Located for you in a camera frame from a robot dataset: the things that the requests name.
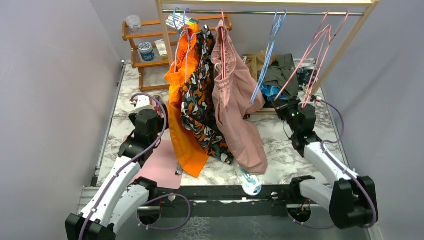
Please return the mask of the blue patterned shorts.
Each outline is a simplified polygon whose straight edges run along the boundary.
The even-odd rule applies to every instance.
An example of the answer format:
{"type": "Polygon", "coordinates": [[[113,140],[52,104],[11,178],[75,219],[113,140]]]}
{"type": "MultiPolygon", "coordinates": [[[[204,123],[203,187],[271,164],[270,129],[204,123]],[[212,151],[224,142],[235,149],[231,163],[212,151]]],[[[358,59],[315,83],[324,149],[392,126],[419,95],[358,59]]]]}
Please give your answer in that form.
{"type": "Polygon", "coordinates": [[[268,102],[271,102],[272,100],[274,100],[275,97],[280,92],[280,90],[281,90],[280,88],[278,88],[277,86],[274,86],[274,85],[261,85],[260,86],[260,91],[261,91],[262,95],[264,96],[264,98],[268,102]]]}

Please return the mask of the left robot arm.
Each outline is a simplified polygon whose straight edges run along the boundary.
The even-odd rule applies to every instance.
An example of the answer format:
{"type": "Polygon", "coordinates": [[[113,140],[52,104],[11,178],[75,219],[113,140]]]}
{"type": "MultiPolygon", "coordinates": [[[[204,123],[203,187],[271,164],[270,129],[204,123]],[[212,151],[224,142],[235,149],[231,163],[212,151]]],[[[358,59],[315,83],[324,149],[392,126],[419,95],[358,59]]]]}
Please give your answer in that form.
{"type": "Polygon", "coordinates": [[[95,196],[79,214],[71,213],[65,221],[69,240],[114,240],[129,216],[142,204],[157,200],[157,183],[140,177],[134,186],[132,179],[152,155],[168,128],[168,112],[144,108],[131,113],[134,130],[121,144],[115,164],[95,196]]]}

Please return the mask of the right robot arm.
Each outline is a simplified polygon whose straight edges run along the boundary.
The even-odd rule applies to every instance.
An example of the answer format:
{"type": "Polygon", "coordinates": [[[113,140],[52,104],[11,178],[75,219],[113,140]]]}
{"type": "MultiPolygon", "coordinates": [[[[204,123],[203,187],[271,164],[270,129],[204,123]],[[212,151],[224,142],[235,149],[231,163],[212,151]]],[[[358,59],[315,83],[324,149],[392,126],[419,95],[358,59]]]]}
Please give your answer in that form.
{"type": "Polygon", "coordinates": [[[378,221],[376,186],[368,176],[349,169],[326,147],[314,131],[316,108],[302,107],[299,99],[272,101],[277,116],[288,124],[293,148],[310,161],[330,184],[326,186],[313,176],[292,179],[288,196],[296,204],[314,202],[328,211],[338,229],[371,228],[378,221]]]}

